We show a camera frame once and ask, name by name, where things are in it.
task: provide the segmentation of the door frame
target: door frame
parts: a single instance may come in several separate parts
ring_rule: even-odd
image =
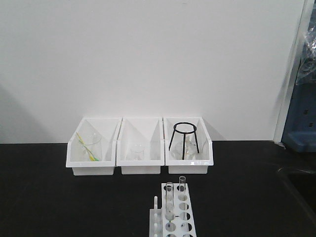
[[[280,110],[279,110],[279,114],[278,114],[278,118],[276,122],[276,129],[275,129],[275,134],[274,134],[274,139],[273,139],[275,143],[280,143],[282,139],[287,112],[290,106],[292,92],[293,92],[293,88],[296,81],[296,75],[297,75],[297,71],[299,68],[302,51],[304,47],[304,41],[305,41],[304,35],[308,29],[308,26],[311,20],[311,14],[313,11],[314,1],[315,0],[304,0],[301,18],[300,18],[300,22],[297,29],[297,35],[294,38],[291,51],[289,54],[290,56],[288,59],[287,70],[286,70],[285,79],[284,79],[284,88],[283,88],[283,94],[282,94],[282,99],[281,99],[281,105],[280,105]]]

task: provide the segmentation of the white plastic bin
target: white plastic bin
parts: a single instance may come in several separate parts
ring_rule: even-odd
[[[189,160],[182,160],[176,157],[174,150],[170,149],[169,144],[173,133],[173,126],[178,122],[189,122],[197,127],[197,143],[199,153]],[[169,174],[206,174],[209,165],[213,165],[213,148],[212,141],[208,135],[205,124],[201,117],[195,118],[163,118],[164,135],[165,135],[165,164],[168,167]],[[186,135],[187,140],[195,144],[194,134]],[[183,139],[183,135],[175,133],[172,141],[172,148],[180,143]]]
[[[68,142],[66,167],[71,167],[74,175],[113,175],[121,121],[122,118],[83,118]],[[89,160],[77,133],[83,140],[91,133],[101,134],[101,160]]]
[[[160,174],[162,165],[162,118],[124,118],[117,150],[122,174]]]

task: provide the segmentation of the glass test tube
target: glass test tube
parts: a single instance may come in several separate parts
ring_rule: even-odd
[[[173,183],[168,182],[166,183],[166,219],[169,221],[174,219],[173,197],[174,197]]]
[[[185,194],[186,192],[186,177],[185,176],[179,177],[179,192],[180,194]]]

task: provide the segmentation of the test tube rack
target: test tube rack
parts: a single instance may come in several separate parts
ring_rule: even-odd
[[[180,196],[179,184],[174,184],[174,219],[166,218],[166,184],[161,184],[161,209],[158,197],[154,197],[154,208],[150,209],[149,237],[197,237],[193,219],[188,184],[185,195]]]

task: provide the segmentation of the black countertop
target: black countertop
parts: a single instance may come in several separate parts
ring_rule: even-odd
[[[160,183],[179,175],[162,167],[160,175],[116,168],[113,176],[73,176],[66,149],[0,145],[0,236],[147,237]],[[213,150],[207,175],[186,175],[197,237],[316,237],[315,222],[278,172],[312,164],[266,141],[214,142]]]

